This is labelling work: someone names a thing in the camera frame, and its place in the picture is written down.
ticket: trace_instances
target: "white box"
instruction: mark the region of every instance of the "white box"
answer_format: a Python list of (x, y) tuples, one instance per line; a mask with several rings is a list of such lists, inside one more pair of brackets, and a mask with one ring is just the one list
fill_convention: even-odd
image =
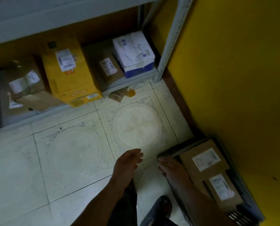
[(155, 55), (142, 31), (115, 38), (113, 44), (126, 78), (153, 69)]

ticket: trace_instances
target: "perforated metal post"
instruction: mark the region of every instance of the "perforated metal post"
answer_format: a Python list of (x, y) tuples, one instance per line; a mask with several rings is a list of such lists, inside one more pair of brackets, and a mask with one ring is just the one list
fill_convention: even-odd
[(178, 6), (176, 9), (176, 14), (171, 24), (171, 28), (168, 33), (168, 37), (164, 46), (164, 50), (160, 59), (158, 66), (158, 75), (154, 77), (153, 82), (157, 83), (161, 80), (163, 72), (168, 63), (169, 57), (172, 53), (172, 50), (176, 44), (178, 36), (180, 34), (181, 28), (189, 11), (189, 8), (193, 0), (178, 0)]

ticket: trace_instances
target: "forearm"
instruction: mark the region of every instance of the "forearm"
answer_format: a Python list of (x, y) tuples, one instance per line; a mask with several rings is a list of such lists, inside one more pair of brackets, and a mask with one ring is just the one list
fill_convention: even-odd
[(105, 226), (123, 190), (110, 181), (107, 186), (87, 205), (71, 226)]
[(235, 226), (213, 200), (191, 183), (180, 188), (178, 194), (194, 226)]

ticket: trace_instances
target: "floor tile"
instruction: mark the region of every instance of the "floor tile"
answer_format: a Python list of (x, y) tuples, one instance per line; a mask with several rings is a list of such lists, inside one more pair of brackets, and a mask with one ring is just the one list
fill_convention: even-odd
[(134, 148), (149, 158), (178, 143), (153, 90), (98, 113), (115, 159)]
[(111, 177), (104, 178), (50, 204), (54, 225), (70, 226), (89, 202), (107, 185)]
[(168, 181), (157, 169), (157, 158), (144, 160), (135, 171), (135, 185), (137, 189), (137, 221), (141, 224), (155, 201), (161, 195), (167, 195), (172, 203), (170, 220), (179, 226), (189, 226), (185, 221), (180, 207), (170, 189)]
[(26, 124), (18, 128), (0, 132), (0, 147), (32, 134), (31, 125)]
[(154, 83), (153, 82), (153, 79), (149, 79), (149, 83), (151, 84), (151, 87), (154, 89), (154, 88), (157, 88), (159, 86), (162, 86), (162, 85), (165, 85), (165, 81), (163, 80), (163, 78), (161, 78), (161, 80), (158, 82), (158, 83)]
[[(129, 88), (133, 89), (135, 91), (136, 95), (152, 89), (148, 80), (134, 84), (134, 85), (130, 86)], [(116, 106), (116, 105), (125, 103), (126, 101), (128, 101), (128, 99), (129, 99), (129, 97), (124, 96), (121, 103), (119, 103), (119, 102), (114, 101), (113, 99), (110, 99), (109, 95), (106, 95), (101, 99), (95, 100), (94, 102), (95, 102), (96, 108), (101, 109), (106, 106)]]
[(193, 138), (193, 134), (168, 87), (166, 85), (162, 85), (155, 88), (154, 91), (178, 141), (181, 143), (185, 140)]
[(45, 129), (51, 128), (55, 125), (59, 125), (66, 121), (69, 121), (74, 118), (80, 117), (82, 115), (88, 114), (95, 110), (96, 110), (96, 108), (95, 108), (94, 102), (89, 102), (80, 107), (76, 107), (76, 108), (71, 107), (71, 108), (65, 109), (61, 112), (51, 114), (45, 118), (42, 118), (40, 120), (37, 120), (37, 121), (34, 121), (31, 123), (33, 133), (43, 131)]
[(49, 202), (113, 172), (115, 161), (96, 111), (34, 136)]
[(52, 226), (54, 225), (48, 205), (16, 218), (3, 226)]
[(47, 203), (33, 136), (0, 147), (0, 224)]

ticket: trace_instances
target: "wall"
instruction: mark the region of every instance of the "wall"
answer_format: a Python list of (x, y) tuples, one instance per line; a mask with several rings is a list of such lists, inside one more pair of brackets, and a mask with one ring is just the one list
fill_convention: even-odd
[(136, 31), (137, 14), (134, 7), (0, 44), (0, 69), (20, 56), (36, 54), (39, 42), (53, 35), (74, 33), (87, 44)]
[[(175, 11), (151, 26), (161, 52)], [(168, 65), (206, 135), (217, 135), (280, 225), (280, 0), (196, 0)]]

